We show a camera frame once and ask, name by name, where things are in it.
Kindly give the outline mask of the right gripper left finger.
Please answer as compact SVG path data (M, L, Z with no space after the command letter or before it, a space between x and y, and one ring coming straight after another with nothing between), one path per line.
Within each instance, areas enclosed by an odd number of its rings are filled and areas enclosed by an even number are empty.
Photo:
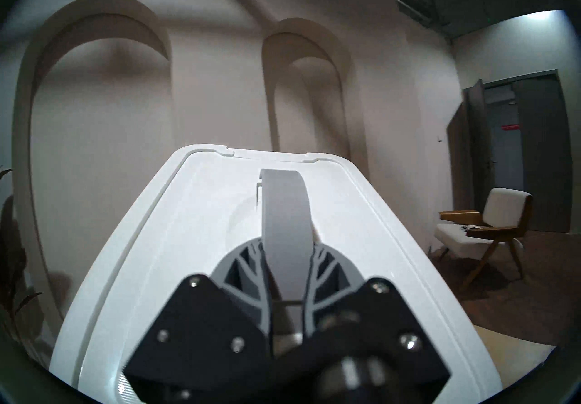
M263 243L251 239L211 274L194 272L179 282L123 374L144 403L196 402L266 364L272 313Z

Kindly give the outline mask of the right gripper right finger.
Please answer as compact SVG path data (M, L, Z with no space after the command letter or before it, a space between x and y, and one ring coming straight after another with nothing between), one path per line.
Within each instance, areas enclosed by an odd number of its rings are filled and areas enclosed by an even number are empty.
M451 378L396 286L325 244L313 245L302 304L303 341L339 351L315 374L317 403L434 403Z

